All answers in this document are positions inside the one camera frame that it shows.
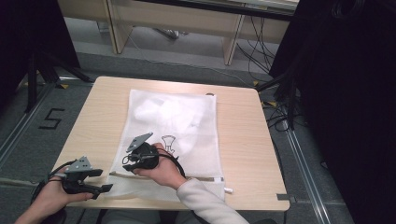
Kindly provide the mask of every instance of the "white sleeve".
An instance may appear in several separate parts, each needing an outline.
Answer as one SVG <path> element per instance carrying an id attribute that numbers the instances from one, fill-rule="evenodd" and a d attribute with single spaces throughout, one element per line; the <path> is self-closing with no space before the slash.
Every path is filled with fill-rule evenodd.
<path id="1" fill-rule="evenodd" d="M 197 179 L 191 179 L 177 190 L 177 197 L 198 217 L 211 224 L 248 222 Z"/>

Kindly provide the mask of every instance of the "black cable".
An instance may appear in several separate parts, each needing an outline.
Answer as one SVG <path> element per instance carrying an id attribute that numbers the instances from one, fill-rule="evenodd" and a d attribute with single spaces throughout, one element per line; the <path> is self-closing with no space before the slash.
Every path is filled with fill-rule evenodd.
<path id="1" fill-rule="evenodd" d="M 254 33 L 256 34 L 256 37 L 257 37 L 257 43 L 260 43 L 260 45 L 262 44 L 262 39 L 261 39 L 261 36 L 262 36 L 262 28 L 263 28 L 263 25 L 262 25 L 262 28 L 261 28 L 261 31 L 260 31 L 260 35 L 257 33 L 257 29 L 256 29 L 256 26 L 254 25 L 254 21 L 253 21 L 253 18 L 252 17 L 250 17 L 250 20 L 251 20 L 251 24 L 253 25 L 253 29 L 254 29 Z M 263 55 L 264 55 L 264 60 L 265 60 L 265 51 L 262 49 L 262 52 L 263 52 Z M 270 69 L 267 67 L 267 66 L 265 66 L 265 69 L 266 69 L 266 71 L 268 71 L 267 73 L 269 73 L 269 71 L 270 71 Z"/>
<path id="2" fill-rule="evenodd" d="M 260 69 L 261 69 L 262 71 L 264 71 L 264 72 L 266 72 L 266 73 L 269 72 L 269 70 L 267 70 L 267 68 L 266 68 L 262 63 L 260 63 L 257 59 L 251 57 L 247 52 L 245 52 L 245 51 L 239 46 L 239 44 L 236 44 L 236 46 L 238 46 L 238 48 L 242 51 L 242 53 L 243 53 L 247 58 L 249 58 L 249 60 L 253 61 L 257 66 L 259 66 Z"/>

